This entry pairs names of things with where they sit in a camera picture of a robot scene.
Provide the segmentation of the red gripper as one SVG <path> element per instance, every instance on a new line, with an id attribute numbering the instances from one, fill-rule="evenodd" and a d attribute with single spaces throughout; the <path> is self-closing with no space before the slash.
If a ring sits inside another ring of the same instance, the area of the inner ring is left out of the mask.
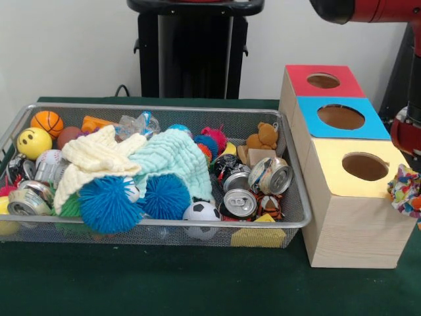
<path id="1" fill-rule="evenodd" d="M 420 127 L 395 118 L 391 125 L 391 140 L 396 148 L 420 160 Z"/>

